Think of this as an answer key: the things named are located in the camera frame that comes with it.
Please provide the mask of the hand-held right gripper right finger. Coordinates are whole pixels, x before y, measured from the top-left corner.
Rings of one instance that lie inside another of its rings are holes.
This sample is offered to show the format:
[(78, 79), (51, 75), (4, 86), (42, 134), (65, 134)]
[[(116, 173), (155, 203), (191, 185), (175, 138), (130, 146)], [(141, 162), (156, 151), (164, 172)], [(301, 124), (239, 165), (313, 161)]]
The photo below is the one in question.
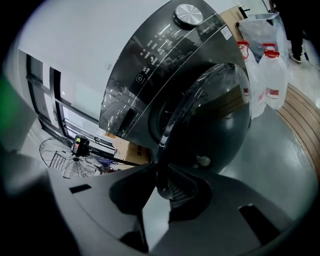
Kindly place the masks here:
[(212, 189), (200, 170), (170, 163), (157, 171), (156, 188), (169, 201), (169, 222), (196, 219), (210, 204)]

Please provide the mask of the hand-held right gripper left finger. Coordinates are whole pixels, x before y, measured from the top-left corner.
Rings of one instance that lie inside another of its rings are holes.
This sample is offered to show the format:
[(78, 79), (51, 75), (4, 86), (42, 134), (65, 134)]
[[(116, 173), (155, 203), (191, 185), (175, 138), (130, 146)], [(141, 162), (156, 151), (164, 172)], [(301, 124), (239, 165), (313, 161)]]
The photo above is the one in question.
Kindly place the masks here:
[(157, 171), (154, 164), (139, 165), (132, 169), (132, 174), (110, 187), (109, 197), (121, 213), (135, 217), (133, 227), (120, 241), (140, 252), (148, 252), (143, 208), (156, 187)]

